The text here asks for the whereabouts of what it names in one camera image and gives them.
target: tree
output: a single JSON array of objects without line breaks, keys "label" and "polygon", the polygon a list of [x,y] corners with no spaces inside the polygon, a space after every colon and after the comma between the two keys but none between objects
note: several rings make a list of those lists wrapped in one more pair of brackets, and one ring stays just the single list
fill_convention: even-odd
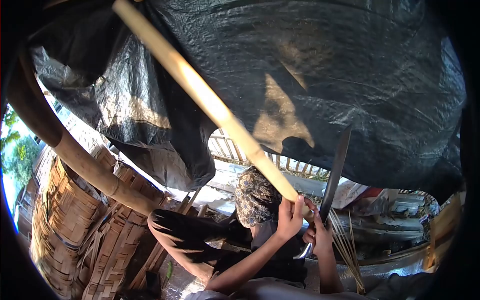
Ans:
[{"label": "tree", "polygon": [[17,113],[15,111],[13,111],[13,109],[10,106],[8,106],[7,107],[7,112],[5,113],[5,115],[3,117],[3,122],[4,122],[3,126],[8,127],[8,133],[7,133],[6,137],[3,137],[0,140],[0,152],[2,153],[2,155],[3,155],[3,150],[5,149],[5,147],[9,143],[14,142],[14,141],[18,141],[21,137],[20,133],[18,131],[12,130],[12,126],[17,121],[18,121]]},{"label": "tree", "polygon": [[20,186],[28,183],[33,175],[33,163],[40,152],[40,148],[30,136],[17,141],[12,156],[4,161],[3,173],[12,173]]}]

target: hand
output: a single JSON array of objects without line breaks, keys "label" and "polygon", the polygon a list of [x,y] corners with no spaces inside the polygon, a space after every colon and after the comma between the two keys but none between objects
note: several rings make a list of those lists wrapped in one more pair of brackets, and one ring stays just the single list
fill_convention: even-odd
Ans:
[{"label": "hand", "polygon": [[316,256],[332,252],[332,222],[328,220],[325,228],[320,219],[317,206],[310,199],[305,199],[305,204],[309,209],[313,210],[313,223],[308,226],[307,231],[303,234],[303,241],[313,244],[313,254]]},{"label": "hand", "polygon": [[282,197],[282,203],[278,206],[278,226],[275,234],[283,241],[288,241],[300,231],[304,206],[302,195],[298,195],[295,204]]}]

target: metal handle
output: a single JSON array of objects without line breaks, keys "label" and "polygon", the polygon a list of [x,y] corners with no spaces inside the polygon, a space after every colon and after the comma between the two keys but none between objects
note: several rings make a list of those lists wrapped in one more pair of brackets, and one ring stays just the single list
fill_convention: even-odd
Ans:
[{"label": "metal handle", "polygon": [[294,256],[293,259],[302,259],[307,256],[310,256],[312,254],[312,251],[313,251],[313,244],[308,243],[305,245],[305,247],[303,247],[302,252],[299,255]]}]

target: bamboo fence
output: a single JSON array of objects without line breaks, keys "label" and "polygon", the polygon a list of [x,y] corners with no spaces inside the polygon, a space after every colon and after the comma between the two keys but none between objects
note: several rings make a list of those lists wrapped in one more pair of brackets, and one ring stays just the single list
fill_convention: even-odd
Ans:
[{"label": "bamboo fence", "polygon": [[[226,160],[233,164],[250,165],[243,150],[228,136],[226,131],[221,128],[210,136],[208,146],[210,153],[215,158]],[[265,155],[279,170],[286,170],[305,178],[313,177],[317,174],[325,174],[325,179],[327,178],[327,170],[312,164],[268,152],[265,152]]]}]

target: plastic sheet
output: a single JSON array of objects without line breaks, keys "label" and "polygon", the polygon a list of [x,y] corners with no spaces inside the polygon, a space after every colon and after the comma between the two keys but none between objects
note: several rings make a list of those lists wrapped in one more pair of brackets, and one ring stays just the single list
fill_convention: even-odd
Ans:
[{"label": "plastic sheet", "polygon": [[[186,191],[215,169],[215,126],[102,1],[50,10],[29,43],[39,79],[160,183]],[[461,184],[464,80],[423,1],[144,0],[134,5],[272,153],[343,176],[423,190]]]}]

